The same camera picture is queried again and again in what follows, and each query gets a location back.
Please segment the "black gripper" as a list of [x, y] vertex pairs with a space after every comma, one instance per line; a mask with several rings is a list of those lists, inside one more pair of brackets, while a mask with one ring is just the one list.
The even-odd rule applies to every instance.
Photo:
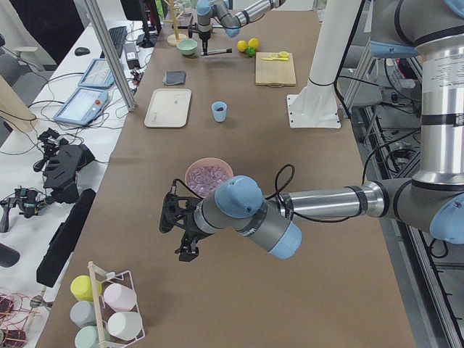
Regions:
[[191, 262], [197, 258], [199, 248], [196, 243], [210, 236], [201, 231], [194, 221], [194, 212], [200, 201], [201, 199], [191, 196], [167, 193], [162, 204], [159, 231], [168, 233], [174, 227], [184, 230], [181, 245], [175, 250], [181, 262]]
[[202, 53], [208, 53], [208, 41], [211, 37], [212, 33], [212, 25], [201, 25], [198, 23], [194, 23], [188, 26], [188, 37], [193, 38], [194, 34], [198, 34], [202, 40]]

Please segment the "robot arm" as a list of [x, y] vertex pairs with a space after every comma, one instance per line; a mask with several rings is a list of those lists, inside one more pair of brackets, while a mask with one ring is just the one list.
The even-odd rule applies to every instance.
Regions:
[[237, 175], [205, 198], [166, 194], [159, 229], [183, 229], [181, 261], [199, 255], [198, 242], [233, 228], [269, 254], [287, 259], [302, 232], [294, 218], [340, 223], [387, 217], [452, 244], [463, 242], [463, 3], [375, 1], [371, 54], [421, 56], [420, 167], [411, 178], [363, 181], [360, 186], [263, 196]]
[[285, 0], [261, 0], [249, 5], [247, 8], [232, 14], [229, 1], [198, 1], [196, 4], [197, 22], [188, 26], [188, 36], [192, 38], [197, 33], [202, 41], [202, 56], [231, 53], [232, 49], [210, 51], [208, 41], [212, 33], [211, 20], [217, 20], [227, 35], [231, 38], [240, 33], [245, 25], [258, 21], [265, 13], [282, 6]]

